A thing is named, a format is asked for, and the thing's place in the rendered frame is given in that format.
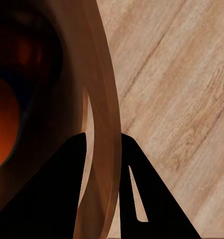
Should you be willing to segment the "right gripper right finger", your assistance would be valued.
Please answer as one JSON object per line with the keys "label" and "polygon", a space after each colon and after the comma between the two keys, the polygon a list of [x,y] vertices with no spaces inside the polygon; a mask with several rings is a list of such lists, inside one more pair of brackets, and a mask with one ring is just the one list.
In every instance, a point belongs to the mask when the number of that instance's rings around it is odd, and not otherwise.
{"label": "right gripper right finger", "polygon": [[[121,134],[121,239],[201,239],[134,138]],[[148,222],[137,219],[129,166]]]}

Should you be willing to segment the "can of soda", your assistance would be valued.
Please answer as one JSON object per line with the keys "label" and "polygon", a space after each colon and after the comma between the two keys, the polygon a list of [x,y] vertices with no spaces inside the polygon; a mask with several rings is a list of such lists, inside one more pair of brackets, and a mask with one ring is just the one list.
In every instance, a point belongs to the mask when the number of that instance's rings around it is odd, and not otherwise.
{"label": "can of soda", "polygon": [[59,53],[48,41],[0,22],[0,63],[38,81],[48,93]]}
{"label": "can of soda", "polygon": [[11,158],[22,133],[22,107],[16,91],[0,78],[0,168]]}
{"label": "can of soda", "polygon": [[0,78],[9,83],[18,95],[22,107],[23,131],[41,94],[39,83],[3,63],[0,63]]}

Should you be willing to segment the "trash can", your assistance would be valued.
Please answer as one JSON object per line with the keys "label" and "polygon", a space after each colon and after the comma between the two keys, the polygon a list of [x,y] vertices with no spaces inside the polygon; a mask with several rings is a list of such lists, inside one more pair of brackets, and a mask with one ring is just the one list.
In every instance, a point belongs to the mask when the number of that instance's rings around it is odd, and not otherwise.
{"label": "trash can", "polygon": [[49,42],[59,53],[15,152],[0,168],[0,211],[70,137],[86,133],[88,96],[94,150],[73,239],[107,239],[122,160],[115,74],[96,0],[0,0],[0,22]]}

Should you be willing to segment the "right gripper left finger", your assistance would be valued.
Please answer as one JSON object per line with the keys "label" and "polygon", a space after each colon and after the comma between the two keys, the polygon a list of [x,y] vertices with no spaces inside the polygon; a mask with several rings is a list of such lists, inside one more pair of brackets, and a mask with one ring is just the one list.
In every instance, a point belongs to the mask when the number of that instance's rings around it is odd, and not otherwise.
{"label": "right gripper left finger", "polygon": [[0,239],[73,239],[86,133],[68,138],[0,211]]}

